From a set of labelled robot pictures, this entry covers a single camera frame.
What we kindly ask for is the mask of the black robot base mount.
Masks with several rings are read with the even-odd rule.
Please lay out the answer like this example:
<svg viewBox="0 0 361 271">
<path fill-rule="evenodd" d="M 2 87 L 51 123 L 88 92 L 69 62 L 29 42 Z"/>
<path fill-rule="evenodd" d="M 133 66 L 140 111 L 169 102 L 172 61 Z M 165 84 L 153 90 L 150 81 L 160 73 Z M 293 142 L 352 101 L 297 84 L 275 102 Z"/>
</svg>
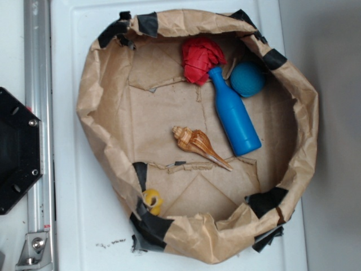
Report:
<svg viewBox="0 0 361 271">
<path fill-rule="evenodd" d="M 41 176 L 41 120 L 1 88 L 1 215 Z"/>
</svg>

